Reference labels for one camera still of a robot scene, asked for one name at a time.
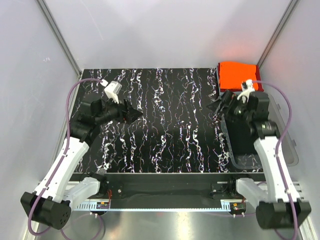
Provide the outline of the left aluminium frame post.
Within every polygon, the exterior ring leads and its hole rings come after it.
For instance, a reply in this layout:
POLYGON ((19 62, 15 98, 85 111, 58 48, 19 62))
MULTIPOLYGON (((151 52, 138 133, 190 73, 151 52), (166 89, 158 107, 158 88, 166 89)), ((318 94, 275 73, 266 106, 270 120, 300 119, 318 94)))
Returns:
POLYGON ((56 20, 54 19, 54 16, 51 13, 46 1, 45 0, 35 0, 35 2, 38 5, 40 11, 42 12, 44 18, 46 19, 54 37, 56 38, 58 44, 60 45, 66 59, 68 60, 69 64, 71 65, 76 76, 79 78, 81 76, 82 70, 80 69, 80 67, 77 64, 70 48, 68 47, 68 44, 65 41, 65 39, 64 39, 64 37, 58 27, 58 24, 57 24, 56 20))

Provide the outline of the black folded t-shirt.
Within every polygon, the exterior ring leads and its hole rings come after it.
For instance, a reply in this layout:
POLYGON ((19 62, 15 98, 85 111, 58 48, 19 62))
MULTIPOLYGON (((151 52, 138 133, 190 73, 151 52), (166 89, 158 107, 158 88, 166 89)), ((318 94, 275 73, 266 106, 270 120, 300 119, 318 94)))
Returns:
POLYGON ((232 152, 236 156, 256 155, 254 142, 258 135, 254 127, 244 121, 225 119, 232 152))

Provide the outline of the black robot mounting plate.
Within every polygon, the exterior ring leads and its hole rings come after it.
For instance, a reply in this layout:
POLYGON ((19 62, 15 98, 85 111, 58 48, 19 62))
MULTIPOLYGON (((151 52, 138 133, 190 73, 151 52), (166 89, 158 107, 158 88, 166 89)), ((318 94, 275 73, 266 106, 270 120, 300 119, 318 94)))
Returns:
POLYGON ((216 184, 227 185, 239 178, 250 178, 256 182, 264 181, 261 172, 247 173, 75 173, 73 181, 81 181, 85 177, 97 177, 102 181, 95 197, 128 199, 134 195, 196 195, 208 196, 216 184))

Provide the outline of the clear plastic bin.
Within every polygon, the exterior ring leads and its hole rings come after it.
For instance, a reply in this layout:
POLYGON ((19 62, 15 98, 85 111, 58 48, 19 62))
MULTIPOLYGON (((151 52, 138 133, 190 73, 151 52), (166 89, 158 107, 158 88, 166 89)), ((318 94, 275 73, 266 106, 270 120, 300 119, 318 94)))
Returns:
POLYGON ((269 97, 269 115, 267 121, 254 122, 248 125, 253 126, 257 140, 254 142, 254 148, 257 154, 236 156, 231 147, 228 130, 225 122, 225 115, 221 116, 221 126, 226 135, 227 145, 230 149, 231 162, 238 170, 257 170, 265 165, 262 159, 263 151, 269 151, 272 162, 276 162, 276 157, 281 158, 288 166, 295 166, 299 162, 294 140, 285 132, 285 122, 280 115, 274 98, 269 97))

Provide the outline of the right aluminium frame post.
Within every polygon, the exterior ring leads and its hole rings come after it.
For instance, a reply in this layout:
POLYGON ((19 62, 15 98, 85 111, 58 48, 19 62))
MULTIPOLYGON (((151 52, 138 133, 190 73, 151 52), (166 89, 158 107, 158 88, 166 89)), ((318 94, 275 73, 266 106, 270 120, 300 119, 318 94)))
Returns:
POLYGON ((269 41, 267 42, 267 44, 266 44, 258 62, 257 62, 257 65, 260 69, 263 67, 265 60, 267 59, 267 57, 271 53, 274 45, 276 44, 277 40, 281 36, 281 33, 285 29, 287 23, 289 22, 292 14, 294 13, 295 9, 297 8, 297 6, 299 5, 300 2, 301 2, 300 0, 290 0, 289 1, 286 9, 284 10, 278 24, 276 25, 269 41))

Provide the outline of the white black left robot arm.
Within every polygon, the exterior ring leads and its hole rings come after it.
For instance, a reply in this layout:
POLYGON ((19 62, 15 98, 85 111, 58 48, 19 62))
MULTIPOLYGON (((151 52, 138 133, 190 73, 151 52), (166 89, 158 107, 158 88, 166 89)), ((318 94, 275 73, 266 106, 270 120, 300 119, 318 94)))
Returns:
POLYGON ((122 88, 119 82, 98 80, 107 97, 91 93, 80 103, 78 112, 70 117, 69 105, 65 105, 67 130, 62 148, 49 171, 33 190, 24 192, 20 202, 28 217, 29 232, 36 222, 61 230, 69 220, 71 212, 86 199, 95 196, 103 198, 108 193, 105 174, 91 173, 71 189, 66 189, 78 163, 89 151, 101 126, 112 121, 132 124, 143 114, 133 108, 127 99, 119 99, 122 88))

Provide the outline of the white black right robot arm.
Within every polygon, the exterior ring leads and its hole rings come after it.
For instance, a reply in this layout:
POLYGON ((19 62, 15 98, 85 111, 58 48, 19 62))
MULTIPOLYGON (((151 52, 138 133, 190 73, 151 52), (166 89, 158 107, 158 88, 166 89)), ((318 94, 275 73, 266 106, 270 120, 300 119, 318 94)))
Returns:
POLYGON ((255 90, 255 81, 241 83, 241 92, 226 90, 208 108, 222 117, 227 141, 234 157, 254 155, 261 162, 267 191, 250 177, 240 177, 227 185, 232 198, 243 196, 254 208, 262 229, 297 230, 311 213, 311 205, 301 199, 291 179, 282 141, 287 129, 279 130, 269 118, 270 98, 255 90))

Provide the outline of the aluminium extrusion rail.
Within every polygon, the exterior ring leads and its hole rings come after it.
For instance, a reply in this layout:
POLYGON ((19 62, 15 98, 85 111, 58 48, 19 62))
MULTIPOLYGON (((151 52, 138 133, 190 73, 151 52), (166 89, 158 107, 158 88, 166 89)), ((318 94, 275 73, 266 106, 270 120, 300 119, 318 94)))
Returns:
POLYGON ((300 199, 301 201, 304 201, 304 194, 302 192, 302 187, 300 186, 300 183, 297 181, 293 182, 293 186, 295 188, 295 192, 294 192, 294 196, 296 197, 296 199, 300 199))

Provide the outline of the aluminium frame post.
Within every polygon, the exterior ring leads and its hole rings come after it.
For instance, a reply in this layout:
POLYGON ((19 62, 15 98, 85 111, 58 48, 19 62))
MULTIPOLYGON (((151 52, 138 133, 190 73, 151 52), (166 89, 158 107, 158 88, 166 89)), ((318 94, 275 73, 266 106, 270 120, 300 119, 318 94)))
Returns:
POLYGON ((300 0, 290 0, 289 1, 286 9, 284 10, 278 24, 276 25, 269 41, 267 42, 267 44, 266 44, 258 62, 257 62, 257 65, 260 69, 263 67, 265 60, 267 59, 267 57, 271 53, 274 45, 276 44, 277 40, 281 36, 281 33, 285 29, 287 23, 289 22, 292 14, 294 13, 295 9, 297 8, 297 6, 299 5, 300 2, 301 2, 300 0))
POLYGON ((58 44, 60 45, 66 59, 68 60, 69 64, 71 65, 76 76, 79 78, 81 76, 82 70, 80 69, 80 67, 77 64, 70 48, 68 47, 68 44, 65 41, 65 39, 64 39, 64 37, 58 27, 58 24, 57 24, 56 20, 54 19, 54 16, 51 13, 46 1, 45 0, 35 0, 35 2, 38 5, 40 11, 42 12, 44 18, 46 19, 54 37, 56 38, 58 44))

